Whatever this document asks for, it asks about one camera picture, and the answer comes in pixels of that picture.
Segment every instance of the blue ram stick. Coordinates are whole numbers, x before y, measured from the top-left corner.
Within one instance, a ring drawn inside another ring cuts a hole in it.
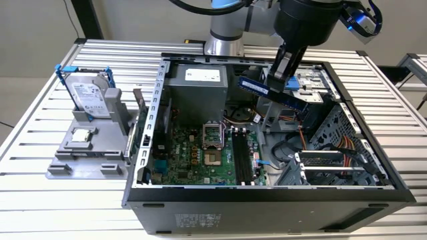
[[[269,100],[285,105],[294,111],[304,113],[309,103],[296,96],[277,91],[276,89],[272,89],[265,84],[259,83],[258,81],[254,81],[253,79],[242,76],[239,78],[239,84],[238,86],[247,90],[249,92],[254,93],[255,95],[268,98]]]

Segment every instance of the ram slot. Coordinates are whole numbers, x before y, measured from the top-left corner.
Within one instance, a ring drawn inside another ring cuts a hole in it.
[[[251,185],[253,165],[250,159],[250,149],[246,134],[243,132],[233,133],[233,153],[235,180],[238,185]]]

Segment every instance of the side panel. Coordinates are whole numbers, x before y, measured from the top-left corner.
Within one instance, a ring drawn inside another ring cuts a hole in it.
[[[149,234],[316,233],[328,232],[332,226],[341,226],[341,232],[352,232],[404,207],[398,202],[389,202],[390,207],[385,208],[385,203],[358,201],[251,202],[250,199],[129,204]]]

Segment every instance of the sticker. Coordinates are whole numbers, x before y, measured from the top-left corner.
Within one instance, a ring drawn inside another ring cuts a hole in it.
[[[221,82],[221,70],[190,68],[186,70],[186,81]]]
[[[222,214],[175,214],[177,226],[179,228],[218,228]]]
[[[263,94],[269,94],[269,90],[254,85],[253,83],[247,82],[247,81],[242,81],[242,85],[247,86],[250,89],[257,90],[258,92],[263,93]]]
[[[281,130],[282,131],[286,131],[286,130],[298,130],[298,122],[297,121],[284,121],[284,120],[280,120],[280,127],[281,127]]]
[[[254,122],[259,123],[262,120],[262,116],[259,114],[257,114],[257,116],[254,117]]]
[[[310,80],[300,80],[300,83],[302,85],[312,85],[313,84],[313,82]]]
[[[82,157],[87,157],[89,154],[87,153],[73,153],[73,156],[82,156]]]
[[[73,88],[85,111],[95,118],[110,118],[110,111],[99,86],[93,83],[74,82]]]

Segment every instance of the hard drive label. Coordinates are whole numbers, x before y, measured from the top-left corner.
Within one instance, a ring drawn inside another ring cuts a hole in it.
[[[110,111],[105,102],[105,97],[99,86],[91,83],[74,82],[78,101],[83,105],[83,110],[95,118],[110,117]]]

